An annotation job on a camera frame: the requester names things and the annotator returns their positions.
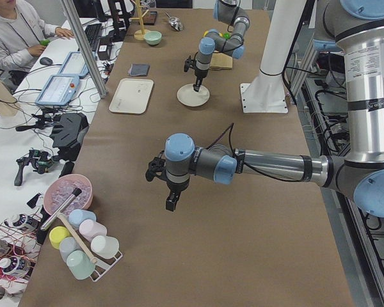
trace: white hoodie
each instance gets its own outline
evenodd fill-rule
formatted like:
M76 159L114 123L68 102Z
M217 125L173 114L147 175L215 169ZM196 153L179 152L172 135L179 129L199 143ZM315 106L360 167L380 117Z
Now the white hoodie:
M37 57L27 48L54 36L57 26L46 24L25 0L16 0L16 19L0 16L0 69L29 71Z

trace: black mouse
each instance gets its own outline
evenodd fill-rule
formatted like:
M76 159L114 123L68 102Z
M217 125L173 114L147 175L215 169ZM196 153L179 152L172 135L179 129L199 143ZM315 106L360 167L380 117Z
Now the black mouse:
M52 59L51 58L46 58L46 57L43 57L40 59L40 64L41 65L52 65Z

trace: green bowl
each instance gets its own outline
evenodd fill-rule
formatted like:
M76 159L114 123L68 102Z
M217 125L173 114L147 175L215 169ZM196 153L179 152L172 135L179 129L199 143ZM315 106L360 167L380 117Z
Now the green bowl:
M154 46L161 42L162 34L158 31L149 31L144 34L143 38L149 45Z

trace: brown table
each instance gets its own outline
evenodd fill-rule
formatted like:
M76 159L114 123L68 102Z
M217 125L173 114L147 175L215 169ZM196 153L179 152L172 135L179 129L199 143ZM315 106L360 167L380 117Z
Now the brown table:
M204 85L211 99L196 109L176 98L181 86L195 81L193 71L183 72L184 60L206 29L227 27L212 10L170 14L185 30L172 31L159 11L157 24L147 27L163 33L158 46L125 39L74 170L92 181L91 209L118 238L124 258L100 281L78 281L47 240L20 306L352 306L316 185L236 175L225 186L193 177L172 213L164 209L166 184L145 180L148 162L168 136L185 132L207 146L231 122L235 147L308 153L294 106L288 114L241 109L239 84L258 74L266 12L249 11L244 57L231 71L209 72ZM138 116L112 114L109 102L131 63L151 65L148 109Z

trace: robotic arm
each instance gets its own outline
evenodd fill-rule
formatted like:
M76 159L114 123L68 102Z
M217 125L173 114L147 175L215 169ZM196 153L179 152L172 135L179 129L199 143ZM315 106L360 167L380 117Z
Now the robotic arm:
M213 17L220 22L233 26L230 37L220 35L215 29L206 32L199 43L199 50L194 59L189 56L185 61L184 71L189 68L195 71L196 81L193 89L199 92L202 81L207 77L214 51L225 53L239 59L244 53L244 34L249 29L250 21L246 12L237 6L236 0L217 0Z
M168 210L175 210L189 176L228 184L235 173L256 173L290 182L315 182L384 217L384 0L319 0L316 46L344 51L351 150L345 157L291 156L232 148L204 149L185 134L166 141L166 160L150 163L147 180L167 182Z

